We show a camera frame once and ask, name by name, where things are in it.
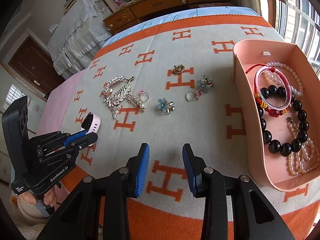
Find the silver ring red stone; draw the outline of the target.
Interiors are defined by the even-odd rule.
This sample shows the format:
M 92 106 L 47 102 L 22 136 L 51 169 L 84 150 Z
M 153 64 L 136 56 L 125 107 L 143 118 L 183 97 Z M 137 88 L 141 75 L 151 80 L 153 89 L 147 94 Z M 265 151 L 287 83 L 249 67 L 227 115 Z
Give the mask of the silver ring red stone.
M 198 100 L 199 97 L 201 97 L 201 96 L 202 96 L 202 91 L 201 90 L 191 90 L 191 91 L 186 93 L 185 99 L 188 102 L 192 102 L 192 101 Z

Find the blue flower gold earring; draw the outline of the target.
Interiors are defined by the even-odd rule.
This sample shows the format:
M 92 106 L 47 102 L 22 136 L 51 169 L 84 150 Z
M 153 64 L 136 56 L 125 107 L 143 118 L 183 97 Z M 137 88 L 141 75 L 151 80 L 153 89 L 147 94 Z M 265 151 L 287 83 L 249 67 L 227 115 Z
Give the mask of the blue flower gold earring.
M 208 93 L 208 91 L 214 87 L 214 83 L 208 75 L 204 75 L 202 79 L 197 80 L 196 84 L 199 89 L 205 93 Z

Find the pink bedsheet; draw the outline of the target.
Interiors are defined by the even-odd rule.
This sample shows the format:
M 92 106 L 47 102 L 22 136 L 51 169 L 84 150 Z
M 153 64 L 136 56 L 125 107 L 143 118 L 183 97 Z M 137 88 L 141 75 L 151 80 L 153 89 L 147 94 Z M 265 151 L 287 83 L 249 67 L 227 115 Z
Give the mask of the pink bedsheet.
M 85 70 L 74 74 L 50 93 L 42 113 L 37 135 L 60 130 L 71 98 L 75 96 L 76 88 L 84 73 Z

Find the brown wooden door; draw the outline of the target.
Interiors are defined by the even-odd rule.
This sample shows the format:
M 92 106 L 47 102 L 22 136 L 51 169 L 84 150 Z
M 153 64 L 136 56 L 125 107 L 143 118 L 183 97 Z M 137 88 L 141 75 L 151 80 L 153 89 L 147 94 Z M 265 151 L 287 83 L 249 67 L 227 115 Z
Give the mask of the brown wooden door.
M 48 53 L 31 37 L 27 37 L 19 46 L 10 59 L 9 66 L 46 95 L 65 81 L 54 69 Z

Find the white lace furniture cover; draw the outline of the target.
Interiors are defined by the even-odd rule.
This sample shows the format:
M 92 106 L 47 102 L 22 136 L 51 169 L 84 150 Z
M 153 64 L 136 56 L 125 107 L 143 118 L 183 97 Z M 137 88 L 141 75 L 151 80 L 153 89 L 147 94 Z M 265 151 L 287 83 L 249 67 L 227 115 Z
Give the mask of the white lace furniture cover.
M 53 67 L 65 80 L 89 66 L 112 36 L 103 20 L 112 14 L 103 0 L 77 0 L 47 44 Z

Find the wooden desk with drawers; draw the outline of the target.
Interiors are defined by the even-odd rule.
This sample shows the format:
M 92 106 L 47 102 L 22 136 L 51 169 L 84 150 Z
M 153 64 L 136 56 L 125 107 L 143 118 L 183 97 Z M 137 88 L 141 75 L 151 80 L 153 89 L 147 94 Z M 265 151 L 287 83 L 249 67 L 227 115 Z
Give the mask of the wooden desk with drawers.
M 228 3 L 229 0 L 137 0 L 103 20 L 111 34 L 117 34 L 144 21 L 205 3 Z

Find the silver ring pink stone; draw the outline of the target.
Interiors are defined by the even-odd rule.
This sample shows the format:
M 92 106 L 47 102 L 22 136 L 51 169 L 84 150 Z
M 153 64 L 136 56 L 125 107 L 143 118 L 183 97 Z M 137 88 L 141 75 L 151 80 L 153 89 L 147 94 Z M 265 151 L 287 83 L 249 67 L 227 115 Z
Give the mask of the silver ring pink stone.
M 150 94 L 145 90 L 141 89 L 139 91 L 139 98 L 142 102 L 147 102 L 150 99 Z

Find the pink jewelry tray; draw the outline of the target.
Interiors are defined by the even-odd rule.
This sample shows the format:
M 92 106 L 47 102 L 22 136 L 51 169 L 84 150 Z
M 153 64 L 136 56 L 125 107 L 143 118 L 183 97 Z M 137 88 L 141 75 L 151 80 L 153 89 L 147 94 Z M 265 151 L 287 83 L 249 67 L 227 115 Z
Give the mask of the pink jewelry tray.
M 319 78 L 294 44 L 235 44 L 234 82 L 255 181 L 293 191 L 319 178 Z

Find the orange grey H-pattern blanket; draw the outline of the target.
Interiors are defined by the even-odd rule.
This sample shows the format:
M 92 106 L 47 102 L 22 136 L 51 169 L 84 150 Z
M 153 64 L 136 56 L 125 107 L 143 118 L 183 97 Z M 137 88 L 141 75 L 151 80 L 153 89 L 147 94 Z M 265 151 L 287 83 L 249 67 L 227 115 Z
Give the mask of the orange grey H-pattern blanket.
M 192 196 L 182 160 L 182 147 L 220 173 L 253 178 L 248 165 L 247 135 L 238 90 L 233 81 L 235 44 L 242 40 L 281 42 L 283 38 L 262 17 L 213 15 L 172 22 L 144 23 L 120 33 L 101 49 L 78 83 L 61 129 L 75 132 L 85 115 L 101 119 L 98 140 L 80 151 L 76 167 L 63 178 L 72 191 L 84 176 L 108 176 L 124 166 L 144 142 L 150 160 L 141 196 L 129 200 L 132 239 L 199 239 L 204 200 Z M 174 74 L 174 65 L 185 71 Z M 104 104 L 102 91 L 116 76 L 135 77 L 131 95 L 145 90 L 145 112 L 127 100 L 118 118 Z M 208 75 L 214 87 L 188 102 L 187 92 Z M 158 99 L 173 101 L 169 115 L 157 109 Z

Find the metal window security bars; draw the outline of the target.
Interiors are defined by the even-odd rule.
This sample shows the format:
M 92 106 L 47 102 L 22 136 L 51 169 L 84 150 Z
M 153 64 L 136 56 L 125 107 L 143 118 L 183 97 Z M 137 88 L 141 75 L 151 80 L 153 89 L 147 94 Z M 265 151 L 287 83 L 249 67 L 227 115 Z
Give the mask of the metal window security bars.
M 296 44 L 319 75 L 319 14 L 309 0 L 275 0 L 275 29 L 285 42 Z

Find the pink smart band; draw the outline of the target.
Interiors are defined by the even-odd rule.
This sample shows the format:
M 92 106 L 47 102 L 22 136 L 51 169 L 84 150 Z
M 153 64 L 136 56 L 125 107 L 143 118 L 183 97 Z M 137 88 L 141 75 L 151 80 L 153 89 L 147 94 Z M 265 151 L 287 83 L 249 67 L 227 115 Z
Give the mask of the pink smart band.
M 92 112 L 89 112 L 81 124 L 80 132 L 82 133 L 82 135 L 87 135 L 89 133 L 97 134 L 100 124 L 101 120 L 99 116 L 95 115 Z

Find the gold round brooch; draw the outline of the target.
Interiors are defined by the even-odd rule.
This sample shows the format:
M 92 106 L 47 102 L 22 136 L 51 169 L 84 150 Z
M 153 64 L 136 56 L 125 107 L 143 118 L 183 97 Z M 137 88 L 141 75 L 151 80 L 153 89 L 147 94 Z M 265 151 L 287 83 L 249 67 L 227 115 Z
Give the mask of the gold round brooch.
M 174 69 L 173 69 L 174 74 L 181 74 L 184 71 L 185 71 L 184 65 L 182 65 L 182 64 L 174 65 Z

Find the gold pearl safety pin brooch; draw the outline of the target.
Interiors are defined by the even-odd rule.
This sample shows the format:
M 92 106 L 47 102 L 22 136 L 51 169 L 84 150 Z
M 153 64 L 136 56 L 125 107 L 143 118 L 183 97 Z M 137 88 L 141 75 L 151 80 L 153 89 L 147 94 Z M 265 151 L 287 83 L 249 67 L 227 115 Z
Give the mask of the gold pearl safety pin brooch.
M 145 112 L 144 102 L 137 98 L 134 95 L 127 94 L 126 100 L 130 103 L 135 109 L 139 110 L 140 112 Z

